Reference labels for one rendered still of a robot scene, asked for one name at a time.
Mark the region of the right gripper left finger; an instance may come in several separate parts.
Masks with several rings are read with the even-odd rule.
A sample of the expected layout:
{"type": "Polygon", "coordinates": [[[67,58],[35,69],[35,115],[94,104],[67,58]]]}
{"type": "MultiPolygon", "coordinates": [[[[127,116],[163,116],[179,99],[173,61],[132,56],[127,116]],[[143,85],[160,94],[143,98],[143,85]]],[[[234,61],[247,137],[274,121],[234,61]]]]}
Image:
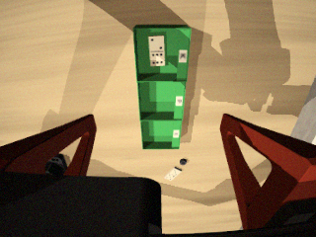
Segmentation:
{"type": "Polygon", "coordinates": [[[0,146],[0,169],[6,172],[46,174],[46,162],[81,137],[73,159],[63,175],[86,176],[96,131],[94,116],[89,114],[0,146]]]}

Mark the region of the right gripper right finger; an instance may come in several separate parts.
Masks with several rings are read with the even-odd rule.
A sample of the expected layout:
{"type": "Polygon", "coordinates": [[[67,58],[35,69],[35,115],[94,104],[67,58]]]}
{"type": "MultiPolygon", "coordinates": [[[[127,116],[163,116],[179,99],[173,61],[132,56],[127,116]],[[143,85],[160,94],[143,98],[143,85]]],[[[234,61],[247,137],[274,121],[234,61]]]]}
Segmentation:
{"type": "Polygon", "coordinates": [[[316,145],[230,114],[223,114],[220,133],[243,230],[263,228],[285,203],[316,198],[316,145]],[[262,187],[235,136],[270,160],[262,187]]]}

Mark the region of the cream domino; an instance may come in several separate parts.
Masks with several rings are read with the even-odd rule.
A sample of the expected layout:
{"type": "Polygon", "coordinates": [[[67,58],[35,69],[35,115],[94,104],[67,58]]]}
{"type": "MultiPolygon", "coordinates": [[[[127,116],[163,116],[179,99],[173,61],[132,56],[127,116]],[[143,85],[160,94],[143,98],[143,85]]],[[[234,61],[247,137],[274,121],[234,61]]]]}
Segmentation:
{"type": "Polygon", "coordinates": [[[167,180],[172,181],[175,177],[177,177],[182,172],[181,169],[173,167],[165,176],[164,178],[167,180]]]}
{"type": "Polygon", "coordinates": [[[164,36],[148,36],[151,66],[165,65],[164,36]]]}

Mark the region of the green three-compartment bin rack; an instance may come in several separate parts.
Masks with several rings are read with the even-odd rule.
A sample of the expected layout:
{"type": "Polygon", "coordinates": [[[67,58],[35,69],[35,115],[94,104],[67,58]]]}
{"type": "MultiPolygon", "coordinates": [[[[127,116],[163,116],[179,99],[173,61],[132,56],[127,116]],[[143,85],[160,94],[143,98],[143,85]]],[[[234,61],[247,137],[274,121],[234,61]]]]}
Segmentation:
{"type": "Polygon", "coordinates": [[[174,120],[184,115],[191,32],[188,25],[133,28],[142,150],[180,149],[182,122],[174,120]],[[148,36],[164,36],[165,65],[151,66],[148,36]]]}

